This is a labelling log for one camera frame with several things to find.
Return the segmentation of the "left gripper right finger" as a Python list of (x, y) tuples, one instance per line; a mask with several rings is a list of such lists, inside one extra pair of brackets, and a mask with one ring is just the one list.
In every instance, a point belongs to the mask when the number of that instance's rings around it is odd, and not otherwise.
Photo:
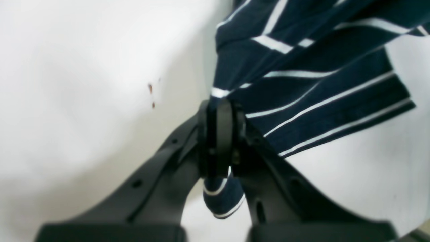
[(241, 107), (217, 107), (217, 176), (239, 179), (252, 220), (248, 242), (391, 242), (387, 221), (365, 219), (325, 196), (272, 149)]

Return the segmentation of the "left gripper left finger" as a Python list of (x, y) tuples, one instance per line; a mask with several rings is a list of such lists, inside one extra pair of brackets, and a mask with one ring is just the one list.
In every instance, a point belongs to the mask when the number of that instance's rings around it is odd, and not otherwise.
[(187, 242), (181, 219), (189, 192), (207, 175), (201, 150), (208, 101), (137, 171), (93, 208), (44, 224), (37, 242)]

